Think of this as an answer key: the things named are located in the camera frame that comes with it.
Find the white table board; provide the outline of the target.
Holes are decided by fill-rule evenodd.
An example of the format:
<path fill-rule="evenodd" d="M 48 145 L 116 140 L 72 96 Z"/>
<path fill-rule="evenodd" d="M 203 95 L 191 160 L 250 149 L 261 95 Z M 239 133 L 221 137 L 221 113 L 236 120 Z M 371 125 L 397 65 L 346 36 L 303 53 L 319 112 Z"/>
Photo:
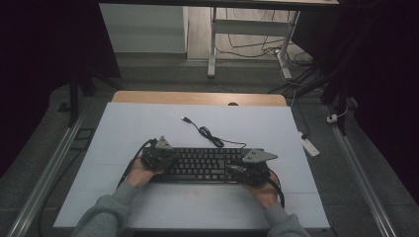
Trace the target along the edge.
<path fill-rule="evenodd" d="M 55 220 L 73 227 L 96 200 L 111 194 L 139 147 L 165 137 L 174 147 L 211 147 L 196 130 L 204 125 L 230 147 L 275 154 L 287 212 L 305 228 L 326 228 L 325 211 L 288 107 L 193 106 L 110 103 Z M 239 185 L 148 184 L 133 202 L 133 229 L 263 230 L 258 202 Z"/>

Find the aluminium rail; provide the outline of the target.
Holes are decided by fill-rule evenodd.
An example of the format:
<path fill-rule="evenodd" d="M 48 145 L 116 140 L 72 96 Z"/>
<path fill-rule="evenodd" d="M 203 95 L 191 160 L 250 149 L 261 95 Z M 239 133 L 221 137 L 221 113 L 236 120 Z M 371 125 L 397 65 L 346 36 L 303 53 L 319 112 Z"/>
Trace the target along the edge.
<path fill-rule="evenodd" d="M 364 197 L 364 200 L 370 208 L 371 214 L 377 224 L 377 228 L 382 237 L 397 237 L 395 228 L 391 223 L 381 201 L 373 189 L 359 159 L 356 155 L 352 144 L 346 135 L 344 135 L 337 125 L 337 121 L 330 122 L 327 116 L 327 123 L 332 127 L 333 133 L 343 151 L 349 168 L 357 182 L 357 185 Z"/>
<path fill-rule="evenodd" d="M 52 190 L 52 186 L 56 184 L 55 177 L 85 117 L 86 112 L 82 111 L 75 118 L 70 118 L 68 126 L 48 157 L 42 173 L 33 185 L 28 198 L 20 209 L 6 237 L 25 237 L 35 217 L 42 213 L 43 205 L 49 197 L 49 192 Z"/>

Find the white power strip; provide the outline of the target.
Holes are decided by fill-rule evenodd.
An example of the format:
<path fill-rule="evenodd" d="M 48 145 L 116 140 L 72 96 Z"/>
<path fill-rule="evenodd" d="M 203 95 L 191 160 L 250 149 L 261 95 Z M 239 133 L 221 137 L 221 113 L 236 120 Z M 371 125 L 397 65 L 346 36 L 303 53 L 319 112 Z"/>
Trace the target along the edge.
<path fill-rule="evenodd" d="M 318 149 L 309 141 L 309 139 L 302 132 L 299 132 L 298 136 L 300 137 L 301 145 L 304 151 L 310 157 L 316 157 L 320 154 Z"/>

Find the black metal stand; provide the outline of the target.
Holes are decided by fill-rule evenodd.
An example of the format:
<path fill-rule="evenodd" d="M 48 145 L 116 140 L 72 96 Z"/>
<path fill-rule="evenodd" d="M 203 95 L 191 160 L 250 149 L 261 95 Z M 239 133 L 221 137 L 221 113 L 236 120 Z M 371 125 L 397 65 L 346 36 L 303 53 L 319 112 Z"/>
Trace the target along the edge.
<path fill-rule="evenodd" d="M 345 114 L 348 111 L 347 99 L 349 96 L 349 81 L 349 69 L 337 69 L 331 76 L 329 84 L 326 86 L 325 91 L 320 97 L 320 101 L 323 105 L 331 105 L 334 100 L 337 100 L 336 125 L 343 135 L 347 134 L 345 128 Z"/>
<path fill-rule="evenodd" d="M 79 118 L 79 95 L 81 90 L 85 96 L 92 97 L 96 94 L 97 88 L 93 79 L 97 78 L 117 91 L 123 90 L 124 87 L 107 77 L 104 73 L 94 69 L 92 66 L 85 66 L 76 70 L 70 77 L 69 82 L 69 106 L 60 107 L 59 111 L 70 112 L 68 126 L 72 127 Z"/>

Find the person's left hand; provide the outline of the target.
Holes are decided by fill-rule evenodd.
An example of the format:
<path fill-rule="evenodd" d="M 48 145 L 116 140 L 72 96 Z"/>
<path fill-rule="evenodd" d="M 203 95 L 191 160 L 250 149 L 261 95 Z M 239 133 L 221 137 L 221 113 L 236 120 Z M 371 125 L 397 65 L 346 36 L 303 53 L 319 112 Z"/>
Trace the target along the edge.
<path fill-rule="evenodd" d="M 140 188 L 145 186 L 157 174 L 162 174 L 162 171 L 148 170 L 139 159 L 136 159 L 126 177 L 126 182 L 135 188 Z"/>

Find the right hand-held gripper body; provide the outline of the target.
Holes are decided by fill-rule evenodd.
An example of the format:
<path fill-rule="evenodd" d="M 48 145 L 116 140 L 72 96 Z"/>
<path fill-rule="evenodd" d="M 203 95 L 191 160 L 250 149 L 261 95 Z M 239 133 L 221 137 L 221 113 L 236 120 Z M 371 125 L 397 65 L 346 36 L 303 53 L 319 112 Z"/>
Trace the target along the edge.
<path fill-rule="evenodd" d="M 261 149 L 251 149 L 239 159 L 236 180 L 251 187 L 263 185 L 270 178 L 267 162 L 277 158 L 276 154 Z"/>

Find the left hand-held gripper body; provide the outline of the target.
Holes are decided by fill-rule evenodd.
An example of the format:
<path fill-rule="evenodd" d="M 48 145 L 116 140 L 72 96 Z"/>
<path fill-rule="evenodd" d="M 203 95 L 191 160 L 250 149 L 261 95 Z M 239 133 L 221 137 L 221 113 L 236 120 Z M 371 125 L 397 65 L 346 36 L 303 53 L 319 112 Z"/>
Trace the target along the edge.
<path fill-rule="evenodd" d="M 175 161 L 166 159 L 167 155 L 175 152 L 164 136 L 159 139 L 149 139 L 140 147 L 140 161 L 149 170 L 164 171 L 171 162 Z"/>

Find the white desk frame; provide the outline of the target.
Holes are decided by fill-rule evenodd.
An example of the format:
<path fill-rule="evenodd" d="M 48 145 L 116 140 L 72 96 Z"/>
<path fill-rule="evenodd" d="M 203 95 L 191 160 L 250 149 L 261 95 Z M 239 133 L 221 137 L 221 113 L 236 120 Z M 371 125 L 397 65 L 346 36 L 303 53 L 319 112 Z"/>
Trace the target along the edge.
<path fill-rule="evenodd" d="M 208 78 L 215 75 L 215 40 L 217 34 L 244 35 L 244 36 L 268 36 L 282 37 L 283 44 L 275 50 L 275 56 L 281 66 L 281 72 L 285 79 L 291 79 L 292 75 L 286 62 L 286 53 L 292 39 L 299 11 L 291 11 L 290 18 L 286 22 L 263 22 L 245 20 L 227 20 L 217 18 L 217 8 L 211 9 L 210 15 L 210 47 Z"/>

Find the black computer keyboard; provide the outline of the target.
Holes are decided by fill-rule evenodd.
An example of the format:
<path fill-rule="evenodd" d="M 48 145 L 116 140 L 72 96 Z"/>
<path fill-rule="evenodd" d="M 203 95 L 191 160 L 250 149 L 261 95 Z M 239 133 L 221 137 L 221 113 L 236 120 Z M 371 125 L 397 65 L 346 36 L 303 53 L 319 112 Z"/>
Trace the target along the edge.
<path fill-rule="evenodd" d="M 151 179 L 166 184 L 241 184 L 228 180 L 226 165 L 238 165 L 250 148 L 174 148 L 180 154 L 179 169 L 165 170 Z"/>

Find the person's right hand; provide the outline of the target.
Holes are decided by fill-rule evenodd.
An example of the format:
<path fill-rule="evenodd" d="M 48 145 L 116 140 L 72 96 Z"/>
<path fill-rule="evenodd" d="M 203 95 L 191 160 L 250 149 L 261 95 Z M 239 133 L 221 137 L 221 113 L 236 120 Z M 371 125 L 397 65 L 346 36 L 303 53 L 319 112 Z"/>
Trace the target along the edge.
<path fill-rule="evenodd" d="M 278 193 L 270 183 L 265 183 L 259 187 L 244 185 L 243 188 L 257 200 L 263 209 L 268 209 L 279 201 Z"/>

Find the white cabinet panel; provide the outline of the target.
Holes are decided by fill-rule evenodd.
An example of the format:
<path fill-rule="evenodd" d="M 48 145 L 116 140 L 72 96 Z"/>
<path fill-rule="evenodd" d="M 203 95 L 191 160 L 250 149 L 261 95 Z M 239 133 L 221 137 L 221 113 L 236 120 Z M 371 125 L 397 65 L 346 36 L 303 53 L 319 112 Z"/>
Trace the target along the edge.
<path fill-rule="evenodd" d="M 101 3 L 100 9 L 115 52 L 187 52 L 187 7 Z"/>

